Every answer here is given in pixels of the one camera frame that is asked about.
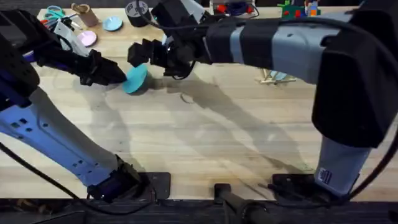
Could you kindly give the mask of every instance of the teal plate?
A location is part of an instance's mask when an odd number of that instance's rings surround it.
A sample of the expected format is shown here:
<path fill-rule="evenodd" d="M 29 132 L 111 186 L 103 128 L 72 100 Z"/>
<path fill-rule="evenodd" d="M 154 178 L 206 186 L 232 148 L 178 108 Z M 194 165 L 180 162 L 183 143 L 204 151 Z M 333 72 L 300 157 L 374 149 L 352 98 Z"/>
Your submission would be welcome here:
<path fill-rule="evenodd" d="M 127 80 L 123 83 L 122 88 L 126 93 L 134 93 L 137 91 L 145 81 L 147 76 L 147 66 L 141 64 L 134 68 L 132 67 L 126 75 Z"/>

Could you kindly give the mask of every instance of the pink plate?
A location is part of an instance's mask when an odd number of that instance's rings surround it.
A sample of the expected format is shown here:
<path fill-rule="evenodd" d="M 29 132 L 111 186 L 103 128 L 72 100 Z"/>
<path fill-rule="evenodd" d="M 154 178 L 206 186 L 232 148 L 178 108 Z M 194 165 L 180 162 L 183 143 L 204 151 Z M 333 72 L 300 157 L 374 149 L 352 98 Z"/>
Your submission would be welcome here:
<path fill-rule="evenodd" d="M 93 45 L 97 40 L 97 35 L 90 30 L 82 32 L 81 34 L 77 35 L 77 37 L 85 47 Z"/>

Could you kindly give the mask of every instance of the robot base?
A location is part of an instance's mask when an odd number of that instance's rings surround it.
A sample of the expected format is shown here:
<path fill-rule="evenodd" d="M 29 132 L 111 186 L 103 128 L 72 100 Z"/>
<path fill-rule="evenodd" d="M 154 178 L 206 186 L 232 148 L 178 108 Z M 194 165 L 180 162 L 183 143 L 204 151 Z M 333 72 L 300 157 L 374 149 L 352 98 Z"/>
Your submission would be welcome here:
<path fill-rule="evenodd" d="M 313 174 L 274 174 L 268 188 L 274 192 L 275 199 L 283 204 L 327 203 L 339 199 L 317 185 Z"/>

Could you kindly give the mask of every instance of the black cable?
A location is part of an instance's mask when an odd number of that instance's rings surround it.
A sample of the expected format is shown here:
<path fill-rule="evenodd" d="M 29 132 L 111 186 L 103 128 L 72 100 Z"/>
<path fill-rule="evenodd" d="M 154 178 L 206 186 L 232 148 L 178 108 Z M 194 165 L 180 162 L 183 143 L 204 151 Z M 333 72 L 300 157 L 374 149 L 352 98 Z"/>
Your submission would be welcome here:
<path fill-rule="evenodd" d="M 238 221 L 240 221 L 241 224 L 245 223 L 250 223 L 248 222 L 248 210 L 251 208 L 253 209 L 254 207 L 263 209 L 265 212 L 267 212 L 267 207 L 258 201 L 255 200 L 246 200 L 241 207 L 238 208 L 236 211 L 236 216 L 238 218 Z"/>
<path fill-rule="evenodd" d="M 260 16 L 260 12 L 259 12 L 258 8 L 256 6 L 254 6 L 253 4 L 249 4 L 249 5 L 256 11 L 257 14 L 254 15 L 254 16 L 251 16 L 251 17 L 249 17 L 247 19 L 253 19 L 253 18 L 256 18 L 256 17 Z"/>
<path fill-rule="evenodd" d="M 191 72 L 192 72 L 192 70 L 193 70 L 193 68 L 194 68 L 194 66 L 195 66 L 196 63 L 197 63 L 197 61 L 193 61 L 193 62 L 191 63 L 191 66 L 190 66 L 189 70 L 186 72 L 186 74 L 185 74 L 184 76 L 178 77 L 178 76 L 176 76 L 176 75 L 173 75 L 172 78 L 175 79 L 175 80 L 183 80 L 183 79 L 186 79 L 186 78 L 189 76 L 189 74 L 191 74 Z"/>
<path fill-rule="evenodd" d="M 164 27 L 164 26 L 158 26 L 157 24 L 154 24 L 152 21 L 149 22 L 150 24 L 154 25 L 155 27 L 158 27 L 160 29 L 171 29 L 171 30 L 178 30 L 178 29 L 196 29 L 196 28 L 202 28 L 202 27 L 208 27 L 209 25 L 201 26 L 180 26 L 180 27 Z M 295 18 L 295 19 L 289 19 L 289 20 L 281 20 L 279 22 L 280 25 L 282 24 L 320 24 L 323 26 L 330 26 L 334 28 L 339 28 L 343 30 L 348 30 L 351 32 L 356 32 L 362 35 L 365 35 L 369 37 L 378 47 L 378 49 L 382 52 L 383 56 L 386 58 L 390 66 L 392 67 L 394 71 L 394 76 L 396 78 L 396 82 L 398 84 L 397 76 L 398 76 L 398 62 L 391 53 L 391 51 L 378 39 L 376 38 L 372 33 L 362 29 L 361 27 L 337 21 L 334 19 L 327 19 L 327 18 L 321 18 L 321 17 L 301 17 L 301 18 Z M 384 157 L 380 160 L 379 164 L 374 168 L 374 170 L 365 178 L 365 180 L 362 181 L 362 183 L 356 187 L 350 194 L 348 194 L 346 197 L 343 197 L 341 200 L 338 200 L 336 202 L 330 202 L 330 203 L 325 203 L 325 204 L 318 204 L 318 205 L 309 205 L 305 207 L 300 207 L 300 206 L 295 206 L 295 205 L 280 205 L 275 202 L 268 202 L 267 203 L 273 203 L 274 205 L 280 206 L 280 207 L 285 207 L 285 208 L 302 208 L 302 209 L 308 209 L 308 208 L 320 208 L 320 207 L 330 207 L 333 205 L 340 205 L 342 203 L 345 203 L 347 201 L 350 201 L 352 198 L 357 196 L 359 193 L 361 193 L 374 179 L 386 168 L 388 163 L 391 161 L 391 159 L 394 157 L 395 153 L 397 152 L 397 147 L 398 147 L 398 129 L 396 131 L 396 135 L 394 136 L 394 140 L 391 143 L 387 153 L 384 155 Z"/>
<path fill-rule="evenodd" d="M 73 51 L 72 44 L 70 44 L 70 42 L 69 42 L 66 38 L 62 37 L 62 36 L 59 35 L 59 34 L 57 34 L 57 37 L 58 37 L 59 39 L 63 40 L 63 41 L 68 45 L 69 50 L 67 50 L 67 51 L 69 51 L 69 52 L 72 52 L 72 51 Z"/>
<path fill-rule="evenodd" d="M 77 202 L 82 204 L 84 207 L 89 208 L 90 210 L 98 212 L 98 213 L 102 213 L 102 214 L 106 214 L 106 215 L 116 215 L 116 216 L 130 215 L 130 214 L 136 213 L 136 212 L 148 207 L 149 205 L 151 205 L 153 203 L 152 197 L 156 201 L 156 191 L 152 187 L 151 194 L 150 194 L 150 202 L 146 203 L 145 205 L 140 206 L 139 208 L 136 208 L 136 209 L 134 209 L 132 211 L 129 211 L 129 212 L 110 212 L 110 211 L 107 211 L 107 210 L 103 210 L 103 209 L 100 209 L 100 208 L 98 208 L 96 206 L 90 205 L 89 203 L 87 203 L 84 200 L 80 199 L 77 195 L 75 195 L 69 189 L 64 187 L 62 184 L 58 183 L 53 178 L 47 176 L 46 174 L 44 174 L 40 170 L 36 169 L 34 166 L 30 165 L 25 160 L 23 160 L 23 158 L 19 157 L 17 154 L 12 152 L 9 148 L 7 148 L 1 142 L 0 142 L 0 150 L 2 150 L 5 154 L 7 154 L 7 156 L 9 156 L 11 159 L 14 159 L 16 162 L 18 162 L 20 165 L 22 165 L 26 169 L 30 170 L 34 174 L 36 174 L 39 177 L 43 178 L 44 180 L 46 180 L 50 184 L 56 186 L 57 188 L 59 188 L 60 190 L 65 192 L 67 195 L 71 196 L 74 200 L 76 200 Z"/>

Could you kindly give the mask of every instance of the blue plate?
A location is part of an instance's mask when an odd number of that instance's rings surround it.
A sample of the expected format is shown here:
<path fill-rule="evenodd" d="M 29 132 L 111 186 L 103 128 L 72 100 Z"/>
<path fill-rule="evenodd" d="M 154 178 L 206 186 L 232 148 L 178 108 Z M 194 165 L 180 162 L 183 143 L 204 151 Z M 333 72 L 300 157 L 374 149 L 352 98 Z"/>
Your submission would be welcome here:
<path fill-rule="evenodd" d="M 107 31 L 116 31 L 122 27 L 123 21 L 117 16 L 111 16 L 105 19 L 102 28 Z"/>
<path fill-rule="evenodd" d="M 147 66 L 144 64 L 138 67 L 132 67 L 126 75 L 127 80 L 123 83 L 122 88 L 126 93 L 134 93 L 145 81 L 147 76 Z"/>

